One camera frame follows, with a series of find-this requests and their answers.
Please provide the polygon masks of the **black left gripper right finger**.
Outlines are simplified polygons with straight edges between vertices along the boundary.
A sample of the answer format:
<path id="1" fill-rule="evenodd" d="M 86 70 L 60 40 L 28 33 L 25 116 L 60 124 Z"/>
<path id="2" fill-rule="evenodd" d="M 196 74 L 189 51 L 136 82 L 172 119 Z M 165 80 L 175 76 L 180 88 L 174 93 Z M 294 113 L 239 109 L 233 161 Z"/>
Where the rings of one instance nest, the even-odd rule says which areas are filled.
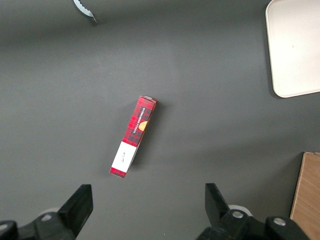
<path id="1" fill-rule="evenodd" d="M 290 218 L 269 216 L 256 220 L 242 209 L 232 209 L 214 183 L 205 185 L 205 211 L 210 222 L 198 240 L 308 240 Z"/>

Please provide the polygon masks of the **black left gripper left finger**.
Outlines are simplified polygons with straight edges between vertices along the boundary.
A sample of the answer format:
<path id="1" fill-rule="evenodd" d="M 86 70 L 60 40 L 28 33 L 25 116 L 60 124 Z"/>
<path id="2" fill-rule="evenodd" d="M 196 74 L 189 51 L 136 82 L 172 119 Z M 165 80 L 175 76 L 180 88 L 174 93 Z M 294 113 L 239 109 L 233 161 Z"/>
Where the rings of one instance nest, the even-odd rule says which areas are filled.
<path id="1" fill-rule="evenodd" d="M 92 186 L 82 184 L 57 211 L 39 215 L 19 227 L 13 220 L 0 222 L 2 240 L 75 240 L 93 211 Z"/>

